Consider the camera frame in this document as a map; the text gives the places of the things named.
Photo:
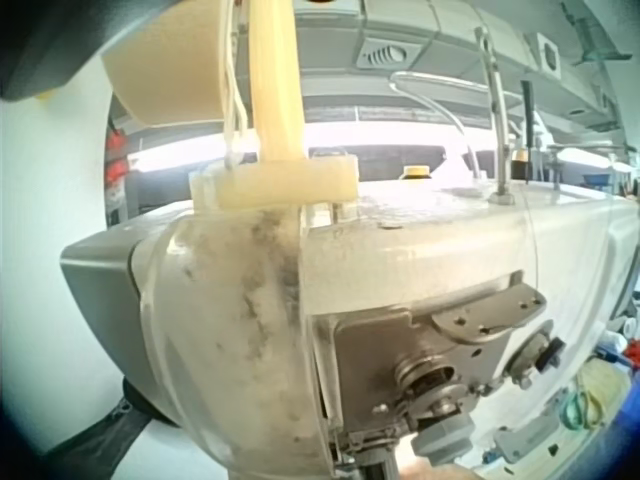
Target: metal bracket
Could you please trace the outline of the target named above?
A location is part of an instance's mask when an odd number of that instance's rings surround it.
[[[520,283],[491,296],[431,316],[443,335],[465,345],[490,342],[525,325],[546,308],[546,299]]]
[[[557,408],[564,403],[567,394],[567,389],[558,391],[549,400],[542,414],[519,430],[502,428],[495,433],[493,439],[496,450],[507,463],[517,463],[558,429],[560,419]]]

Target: cream plastic tube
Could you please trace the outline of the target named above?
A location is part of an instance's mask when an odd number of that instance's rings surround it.
[[[253,121],[261,162],[302,160],[304,110],[292,0],[249,4]]]

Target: ceiling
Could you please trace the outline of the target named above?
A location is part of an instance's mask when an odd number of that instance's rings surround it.
[[[298,47],[303,93],[307,95],[307,103],[311,101],[316,106],[323,104],[327,107],[375,106],[376,103],[381,107],[417,107],[388,90],[386,78],[390,69],[383,67],[378,70],[362,70],[354,65],[358,51],[370,40],[382,40],[389,45],[406,45],[409,52],[412,52],[411,46],[416,45],[418,50],[416,60],[411,64],[412,69],[482,82],[483,74],[475,45],[470,43],[469,35],[460,27],[464,23],[460,19],[464,15],[471,15],[473,21],[480,18],[480,21],[490,26],[507,87],[511,90],[519,89],[522,78],[534,81],[539,108],[546,112],[545,121],[550,121],[552,128],[566,135],[579,136],[588,131],[586,126],[606,123],[611,119],[611,114],[598,104],[598,92],[602,89],[607,93],[608,88],[600,78],[598,69],[592,65],[579,68],[571,65],[582,56],[582,47],[576,32],[563,14],[559,0],[337,0],[332,5],[341,15],[324,18],[314,16],[308,3],[295,0],[298,7]],[[415,10],[403,10],[402,6]],[[401,15],[398,11],[420,13],[421,16],[416,14],[411,18],[411,15]],[[535,60],[529,50],[531,45],[527,45],[527,35],[536,32],[557,44],[562,56],[561,81],[536,73]],[[246,56],[246,37],[241,36],[237,69],[245,102],[250,103]],[[477,122],[483,122],[487,118],[486,112],[476,108],[478,105],[482,106],[484,100],[472,107],[467,100],[460,100],[456,104],[455,99],[451,101],[450,97],[451,93],[448,93],[448,97],[445,95],[439,100],[449,102],[447,105],[455,113],[466,115],[467,122],[473,123],[474,115],[477,116]],[[584,110],[582,118],[567,117],[567,112],[577,110]],[[116,119],[116,124],[125,128],[127,133],[138,132],[141,137],[151,135],[156,141],[160,141],[157,139],[163,135],[171,137],[169,134],[173,129],[184,135],[185,132],[197,132],[204,127],[169,127],[148,132],[144,126],[130,118],[115,98],[111,115]]]

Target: metal rod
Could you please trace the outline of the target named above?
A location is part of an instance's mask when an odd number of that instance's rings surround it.
[[[498,197],[505,197],[499,203],[513,203],[513,197],[509,193],[511,148],[509,146],[509,124],[507,122],[507,110],[504,102],[504,91],[502,89],[502,79],[498,70],[493,42],[489,31],[485,27],[475,29],[480,58],[484,67],[485,79],[489,87],[491,123],[496,132],[498,146],[496,148],[497,157],[497,179]]]

